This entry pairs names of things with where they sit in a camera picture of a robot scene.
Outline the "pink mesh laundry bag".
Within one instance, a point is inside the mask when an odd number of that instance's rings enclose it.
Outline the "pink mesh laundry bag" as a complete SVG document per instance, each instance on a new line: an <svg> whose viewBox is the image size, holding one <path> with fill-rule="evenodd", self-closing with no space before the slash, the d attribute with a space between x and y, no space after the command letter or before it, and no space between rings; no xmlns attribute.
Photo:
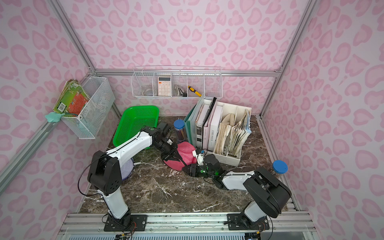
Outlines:
<svg viewBox="0 0 384 240"><path fill-rule="evenodd" d="M163 159L163 162L171 169L181 171L182 168L197 163L194 153L196 153L196 148L192 144L182 142L177 145L177 149L171 155Z"/></svg>

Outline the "purple mesh laundry bag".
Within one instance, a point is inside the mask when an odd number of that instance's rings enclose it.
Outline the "purple mesh laundry bag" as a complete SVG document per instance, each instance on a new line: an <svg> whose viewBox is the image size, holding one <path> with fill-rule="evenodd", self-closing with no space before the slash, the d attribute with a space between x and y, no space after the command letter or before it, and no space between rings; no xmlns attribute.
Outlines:
<svg viewBox="0 0 384 240"><path fill-rule="evenodd" d="M134 169L134 160L133 158L131 158L121 167L122 181L126 180L131 175L133 169Z"/></svg>

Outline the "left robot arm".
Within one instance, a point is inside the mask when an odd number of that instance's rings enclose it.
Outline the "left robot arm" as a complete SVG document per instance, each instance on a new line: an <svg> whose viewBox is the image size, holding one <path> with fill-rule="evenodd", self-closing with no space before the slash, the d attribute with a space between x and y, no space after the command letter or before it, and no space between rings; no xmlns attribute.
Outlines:
<svg viewBox="0 0 384 240"><path fill-rule="evenodd" d="M122 219L129 210L121 193L121 167L133 156L153 146L161 152L164 162L184 163L177 143L168 137L170 130L171 127L166 123L160 123L156 128L146 126L120 146L107 152L98 151L93 155L88 182L103 196L109 214L115 219Z"/></svg>

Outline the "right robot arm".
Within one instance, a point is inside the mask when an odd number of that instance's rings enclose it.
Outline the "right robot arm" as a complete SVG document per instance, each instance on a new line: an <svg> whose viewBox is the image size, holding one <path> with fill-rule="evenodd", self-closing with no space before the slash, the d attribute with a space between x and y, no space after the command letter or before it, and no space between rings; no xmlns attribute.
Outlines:
<svg viewBox="0 0 384 240"><path fill-rule="evenodd" d="M200 153L197 162L183 167L182 171L191 177L210 178L220 190L239 190L250 194L253 201L240 217L240 221L246 224L253 224L266 216L277 218L292 197L291 190L267 169L225 171L214 155Z"/></svg>

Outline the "blue lid pencil jar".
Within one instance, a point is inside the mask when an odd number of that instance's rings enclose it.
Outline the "blue lid pencil jar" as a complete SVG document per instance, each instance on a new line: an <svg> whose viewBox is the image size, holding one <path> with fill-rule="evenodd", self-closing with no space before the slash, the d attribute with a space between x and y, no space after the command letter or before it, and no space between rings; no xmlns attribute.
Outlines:
<svg viewBox="0 0 384 240"><path fill-rule="evenodd" d="M187 142L188 135L186 132L185 122L181 119L174 121L174 128L175 128L179 143Z"/></svg>

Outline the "green plastic basket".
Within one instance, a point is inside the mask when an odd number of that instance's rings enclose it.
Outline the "green plastic basket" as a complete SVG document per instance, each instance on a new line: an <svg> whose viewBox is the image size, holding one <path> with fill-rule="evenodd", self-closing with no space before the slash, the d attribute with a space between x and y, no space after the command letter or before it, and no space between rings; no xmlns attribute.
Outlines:
<svg viewBox="0 0 384 240"><path fill-rule="evenodd" d="M113 144L118 147L134 137L143 127L156 127L159 119L156 106L135 106L126 109L117 127Z"/></svg>

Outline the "black binder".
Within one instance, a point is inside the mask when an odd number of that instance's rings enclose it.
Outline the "black binder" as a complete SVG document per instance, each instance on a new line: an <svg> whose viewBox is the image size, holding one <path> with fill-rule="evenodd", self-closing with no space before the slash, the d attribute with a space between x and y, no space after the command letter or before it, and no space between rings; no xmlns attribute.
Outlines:
<svg viewBox="0 0 384 240"><path fill-rule="evenodd" d="M211 101L208 111L205 115L204 121L203 121L203 140L202 140L202 147L203 149L208 150L208 142L209 142L209 120L211 119L211 115L213 114L215 107L216 107L217 98L214 97Z"/></svg>

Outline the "white file organizer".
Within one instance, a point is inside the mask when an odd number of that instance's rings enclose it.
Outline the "white file organizer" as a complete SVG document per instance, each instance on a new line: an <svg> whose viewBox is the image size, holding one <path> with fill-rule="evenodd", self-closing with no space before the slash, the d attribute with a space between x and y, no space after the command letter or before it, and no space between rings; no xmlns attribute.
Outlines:
<svg viewBox="0 0 384 240"><path fill-rule="evenodd" d="M204 128L203 121L212 100L213 99L205 98L205 102L201 107L198 117L196 119L197 144L195 147L202 150L206 150L202 147ZM221 163L237 167L240 163L242 147L250 136L250 134L252 133L250 128L251 112L252 109L249 107L223 103L221 122L227 114L233 113L236 115L235 125L232 127L229 135L227 136L223 153L219 155L214 154L214 151L211 152L206 150L208 151L208 154L215 155Z"/></svg>

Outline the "pink white book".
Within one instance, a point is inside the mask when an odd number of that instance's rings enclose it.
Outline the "pink white book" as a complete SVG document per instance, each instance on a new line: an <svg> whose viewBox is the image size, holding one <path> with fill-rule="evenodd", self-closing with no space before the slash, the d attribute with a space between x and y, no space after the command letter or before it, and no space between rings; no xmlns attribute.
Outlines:
<svg viewBox="0 0 384 240"><path fill-rule="evenodd" d="M213 151L219 132L219 124L222 119L223 103L216 102L213 107L209 118L204 125L203 132L203 149Z"/></svg>

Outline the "clear tape roll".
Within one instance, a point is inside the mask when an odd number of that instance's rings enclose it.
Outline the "clear tape roll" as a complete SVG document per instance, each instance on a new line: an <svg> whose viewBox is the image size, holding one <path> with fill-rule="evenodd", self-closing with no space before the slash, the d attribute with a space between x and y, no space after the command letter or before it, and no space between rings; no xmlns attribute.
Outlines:
<svg viewBox="0 0 384 240"><path fill-rule="evenodd" d="M153 88L146 88L146 89L143 91L143 96L145 96L145 97L153 97L153 96L154 96L154 90L153 90Z"/></svg>

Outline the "black binder clip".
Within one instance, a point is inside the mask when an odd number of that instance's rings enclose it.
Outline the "black binder clip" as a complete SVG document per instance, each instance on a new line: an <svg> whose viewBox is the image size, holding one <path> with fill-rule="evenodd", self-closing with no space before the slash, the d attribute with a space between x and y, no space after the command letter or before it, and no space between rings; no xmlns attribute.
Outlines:
<svg viewBox="0 0 384 240"><path fill-rule="evenodd" d="M179 86L176 86L176 92L178 97L187 97L187 92Z"/></svg>

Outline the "beige paper stack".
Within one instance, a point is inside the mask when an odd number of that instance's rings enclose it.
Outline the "beige paper stack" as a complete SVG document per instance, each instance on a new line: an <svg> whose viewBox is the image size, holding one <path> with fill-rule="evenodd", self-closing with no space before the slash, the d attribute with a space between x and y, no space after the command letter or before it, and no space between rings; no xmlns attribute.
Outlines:
<svg viewBox="0 0 384 240"><path fill-rule="evenodd" d="M236 115L233 113L227 114L219 124L219 133L216 139L214 154L221 155L224 150L224 145L232 127L235 125Z"/></svg>

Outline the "white calculator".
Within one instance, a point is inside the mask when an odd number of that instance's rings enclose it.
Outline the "white calculator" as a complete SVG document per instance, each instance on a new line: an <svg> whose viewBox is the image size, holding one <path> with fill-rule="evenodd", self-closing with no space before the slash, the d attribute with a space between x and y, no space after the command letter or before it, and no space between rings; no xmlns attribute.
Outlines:
<svg viewBox="0 0 384 240"><path fill-rule="evenodd" d="M161 97L172 96L172 78L171 77L158 77L158 96L161 96Z"/></svg>

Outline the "green red booklet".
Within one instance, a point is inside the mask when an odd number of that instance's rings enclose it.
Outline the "green red booklet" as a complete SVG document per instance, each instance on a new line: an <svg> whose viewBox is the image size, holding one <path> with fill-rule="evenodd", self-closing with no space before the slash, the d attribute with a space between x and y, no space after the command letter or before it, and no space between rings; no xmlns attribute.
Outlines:
<svg viewBox="0 0 384 240"><path fill-rule="evenodd" d="M66 82L53 111L65 116L78 116L89 100L90 96L85 92L83 86L77 80L72 79Z"/></svg>

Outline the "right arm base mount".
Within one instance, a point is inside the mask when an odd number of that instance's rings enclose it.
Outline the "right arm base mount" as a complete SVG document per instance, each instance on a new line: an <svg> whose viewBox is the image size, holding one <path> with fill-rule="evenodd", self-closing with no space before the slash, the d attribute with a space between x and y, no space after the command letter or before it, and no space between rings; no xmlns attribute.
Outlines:
<svg viewBox="0 0 384 240"><path fill-rule="evenodd" d="M230 231L255 230L262 232L270 229L267 215L256 205L248 206L238 214L227 214L224 223Z"/></svg>

